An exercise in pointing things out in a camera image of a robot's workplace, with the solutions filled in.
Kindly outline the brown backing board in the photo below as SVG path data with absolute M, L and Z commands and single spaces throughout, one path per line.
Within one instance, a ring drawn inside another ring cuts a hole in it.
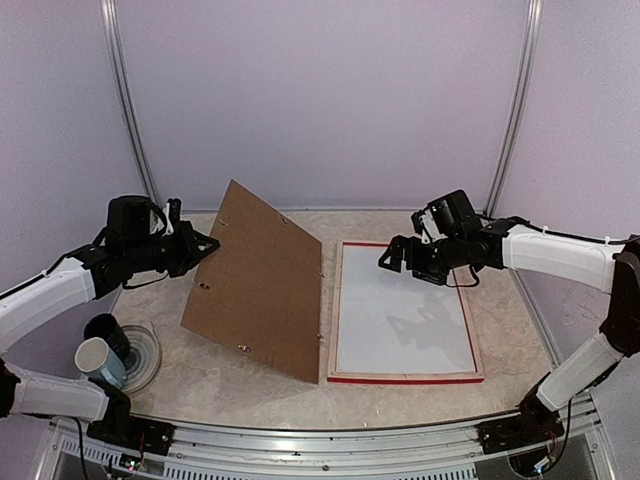
M 182 327 L 299 380 L 319 380 L 322 244 L 231 181 Z

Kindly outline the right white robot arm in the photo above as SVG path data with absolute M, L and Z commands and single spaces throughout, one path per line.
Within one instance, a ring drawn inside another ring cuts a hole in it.
M 379 267 L 409 271 L 437 286 L 452 270 L 470 275 L 485 267 L 533 271 L 571 280 L 609 295 L 607 316 L 597 333 L 548 374 L 525 397 L 525 410 L 511 433 L 523 444 L 535 442 L 556 412 L 607 377 L 623 358 L 639 352 L 639 239 L 589 238 L 537 227 L 511 216 L 489 219 L 476 213 L 467 194 L 455 190 L 411 216 L 414 234 L 391 239 Z

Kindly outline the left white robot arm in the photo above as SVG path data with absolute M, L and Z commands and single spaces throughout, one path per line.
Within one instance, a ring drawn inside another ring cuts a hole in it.
M 62 254 L 48 269 L 1 295 L 1 350 L 80 305 L 129 288 L 134 275 L 177 278 L 218 250 L 218 240 L 181 217 L 181 202 L 160 207 L 150 198 L 112 199 L 105 227 L 89 244 Z M 113 405 L 105 383 L 71 380 L 1 364 L 1 415 L 68 416 L 99 421 L 121 445 L 140 434 L 137 418 Z

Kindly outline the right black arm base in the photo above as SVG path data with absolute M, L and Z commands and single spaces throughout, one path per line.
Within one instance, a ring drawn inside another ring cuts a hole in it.
M 549 410 L 530 391 L 515 416 L 482 422 L 477 426 L 484 454 L 530 446 L 562 437 L 565 429 L 557 410 Z

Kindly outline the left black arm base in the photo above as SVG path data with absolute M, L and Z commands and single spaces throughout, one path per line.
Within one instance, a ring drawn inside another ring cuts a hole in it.
M 87 435 L 95 440 L 139 453 L 167 456 L 176 427 L 168 422 L 131 415 L 128 412 L 106 413 L 89 423 Z

